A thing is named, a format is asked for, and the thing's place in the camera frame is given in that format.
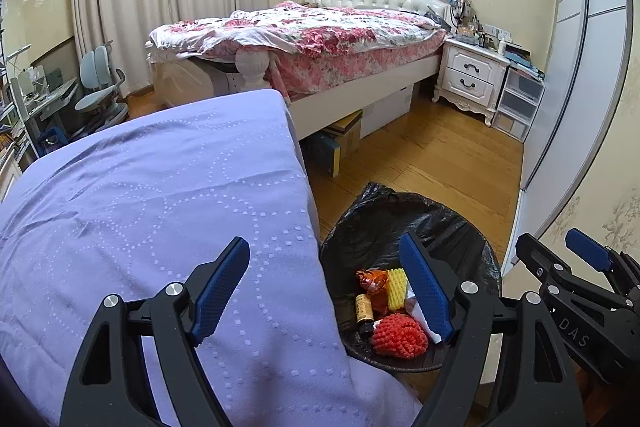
floral blanket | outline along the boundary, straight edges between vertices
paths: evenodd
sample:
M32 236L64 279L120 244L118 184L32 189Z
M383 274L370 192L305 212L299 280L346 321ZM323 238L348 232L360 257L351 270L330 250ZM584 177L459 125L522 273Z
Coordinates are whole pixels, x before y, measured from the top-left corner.
M428 17L406 12L307 8L286 1L224 19L160 26L150 36L151 62L233 62L240 48L268 50L265 79L289 103L427 57L447 32Z
M248 46L318 58L418 44L437 28L428 17L393 10L307 8L286 1L229 18L160 26L150 36L158 50L177 58L230 57Z

plastic cover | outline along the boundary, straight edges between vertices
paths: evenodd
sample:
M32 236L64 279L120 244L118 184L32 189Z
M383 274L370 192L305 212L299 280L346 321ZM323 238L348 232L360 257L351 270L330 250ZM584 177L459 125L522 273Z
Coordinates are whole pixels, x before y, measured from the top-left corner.
M417 373L442 366L447 346L430 344L413 360L377 355L357 332L355 298L363 290L357 270L401 268L398 244L413 230L434 258L446 261L461 280L470 280L492 295L502 292L500 268L484 236L457 212L410 192L369 183L342 214L320 249L320 263L334 302L340 336L347 352L386 371Z

silver screw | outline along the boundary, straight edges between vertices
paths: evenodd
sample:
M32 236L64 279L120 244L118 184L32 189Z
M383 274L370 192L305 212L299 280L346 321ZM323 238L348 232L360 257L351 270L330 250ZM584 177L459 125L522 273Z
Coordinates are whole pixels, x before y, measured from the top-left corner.
M113 308L116 304L118 304L118 296L109 295L108 297L104 298L102 304L104 304L106 308Z
M531 304L540 304L540 295L535 292L528 292L527 301L529 301Z
M460 285L460 287L464 293L478 293L478 285L474 282L465 281Z
M182 293L182 285L179 282L172 282L164 289L164 292L171 297L175 297Z

blue rubber pad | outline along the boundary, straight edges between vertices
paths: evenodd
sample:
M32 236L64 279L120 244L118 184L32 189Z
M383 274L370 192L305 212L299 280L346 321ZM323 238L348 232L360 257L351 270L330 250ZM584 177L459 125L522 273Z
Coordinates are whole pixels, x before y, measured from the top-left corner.
M195 320L191 328L196 345L216 330L226 303L242 279L249 264L249 244L242 240L225 257L195 303Z
M608 272L611 270L609 252L591 237L578 229L571 229L564 238L566 247L588 263L594 270Z
M449 320L449 299L442 291L414 240L407 233L400 238L399 253L400 263L429 328L439 334L443 341L448 342L454 333Z

lavender bed sheet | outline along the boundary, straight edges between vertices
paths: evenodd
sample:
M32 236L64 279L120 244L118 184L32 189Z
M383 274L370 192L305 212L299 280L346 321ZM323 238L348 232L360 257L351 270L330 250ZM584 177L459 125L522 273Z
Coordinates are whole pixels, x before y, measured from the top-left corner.
M236 235L250 266L197 349L233 425L411 425L413 395L340 343L292 129L274 90L225 96L80 140L16 182L0 204L0 353L52 425L102 298L153 296ZM151 339L145 356L177 426Z

